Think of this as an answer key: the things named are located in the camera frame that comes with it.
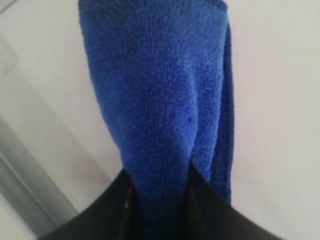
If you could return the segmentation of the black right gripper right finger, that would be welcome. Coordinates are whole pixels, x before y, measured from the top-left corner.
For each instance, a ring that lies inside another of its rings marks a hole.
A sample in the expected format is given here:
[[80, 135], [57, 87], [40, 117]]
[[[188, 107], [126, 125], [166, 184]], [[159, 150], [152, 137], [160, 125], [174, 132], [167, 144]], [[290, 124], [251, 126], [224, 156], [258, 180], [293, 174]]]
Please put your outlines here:
[[186, 192], [187, 240], [271, 240], [273, 234], [255, 224], [216, 193], [191, 164]]

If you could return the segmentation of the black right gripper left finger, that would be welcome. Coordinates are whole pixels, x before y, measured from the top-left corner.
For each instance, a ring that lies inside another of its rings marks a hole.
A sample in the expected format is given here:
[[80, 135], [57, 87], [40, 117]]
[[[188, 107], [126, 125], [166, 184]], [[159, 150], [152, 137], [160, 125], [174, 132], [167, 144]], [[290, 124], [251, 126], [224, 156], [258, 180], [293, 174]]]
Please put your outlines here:
[[122, 169], [111, 185], [87, 209], [41, 240], [133, 240], [136, 194]]

